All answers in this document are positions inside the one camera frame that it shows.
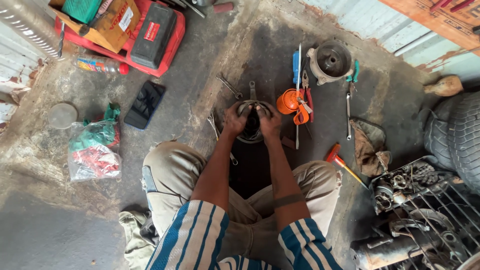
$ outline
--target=blue and white striped sleeve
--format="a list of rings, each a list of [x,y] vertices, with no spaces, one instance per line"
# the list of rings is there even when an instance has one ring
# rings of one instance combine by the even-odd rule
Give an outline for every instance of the blue and white striped sleeve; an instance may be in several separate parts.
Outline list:
[[[285,227],[278,236],[293,269],[341,270],[313,219],[301,219]]]
[[[215,269],[228,215],[220,207],[194,200],[183,205],[153,252],[146,270]]]

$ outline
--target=plastic bottle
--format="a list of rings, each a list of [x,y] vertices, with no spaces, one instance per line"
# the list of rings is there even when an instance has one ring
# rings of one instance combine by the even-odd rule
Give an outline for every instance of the plastic bottle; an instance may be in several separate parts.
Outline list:
[[[122,63],[115,59],[86,53],[73,54],[72,64],[78,68],[88,71],[108,74],[127,74],[129,69],[128,64]]]

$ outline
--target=person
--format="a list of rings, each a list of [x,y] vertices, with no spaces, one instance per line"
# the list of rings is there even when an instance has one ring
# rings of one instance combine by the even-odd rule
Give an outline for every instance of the person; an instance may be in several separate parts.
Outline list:
[[[145,157],[143,184],[161,240],[147,270],[340,270],[325,235],[339,192],[336,170],[311,161],[291,170],[280,142],[281,114],[257,106],[272,184],[248,199],[228,186],[233,141],[252,106],[225,110],[210,160],[178,142],[162,142]]]

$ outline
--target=combination wrench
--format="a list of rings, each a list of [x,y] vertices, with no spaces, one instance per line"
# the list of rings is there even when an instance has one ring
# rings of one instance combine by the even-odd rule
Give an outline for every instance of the combination wrench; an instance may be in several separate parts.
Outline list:
[[[352,131],[351,131],[351,126],[350,126],[350,97],[351,97],[351,94],[347,93],[347,123],[348,123],[347,140],[350,140],[352,138]]]
[[[222,81],[223,84],[225,84],[229,89],[230,91],[232,91],[232,93],[235,95],[235,97],[237,99],[240,99],[243,97],[242,93],[240,93],[239,91],[235,90],[226,80],[225,78],[223,77],[223,74],[221,72],[217,73],[216,74],[216,78],[219,79],[220,81]]]
[[[216,128],[216,125],[215,125],[215,119],[213,118],[213,114],[209,115],[207,117],[207,120],[210,122],[210,124],[212,125],[213,127],[213,130],[215,131],[215,137],[216,137],[216,140],[218,141],[218,138],[220,137],[220,132],[218,131],[218,129]],[[232,164],[233,165],[237,165],[239,162],[238,160],[233,156],[232,152],[230,152],[230,159],[232,160]]]

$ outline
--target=wrench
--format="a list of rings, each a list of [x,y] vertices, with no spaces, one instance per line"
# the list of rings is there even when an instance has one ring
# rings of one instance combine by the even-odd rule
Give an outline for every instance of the wrench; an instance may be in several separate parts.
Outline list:
[[[217,73],[216,74],[216,78],[219,79],[220,81],[222,81],[223,84],[225,84],[229,89],[230,91],[232,91],[232,93],[235,95],[235,97],[237,99],[240,99],[243,97],[242,93],[240,93],[239,91],[235,90],[226,80],[225,78],[223,77],[223,74],[221,72]]]
[[[350,126],[350,97],[351,97],[351,94],[347,93],[347,123],[348,123],[347,140],[350,140],[352,138],[351,126]]]
[[[250,99],[251,100],[257,100],[257,92],[255,91],[255,82],[250,81]]]
[[[216,140],[218,141],[218,138],[220,137],[220,132],[218,131],[218,129],[215,126],[215,120],[213,118],[213,115],[209,115],[207,117],[207,120],[212,125],[213,130],[215,130],[215,137],[216,137]],[[230,152],[230,159],[232,160],[233,165],[237,165],[239,163],[238,160],[233,156],[232,152]]]

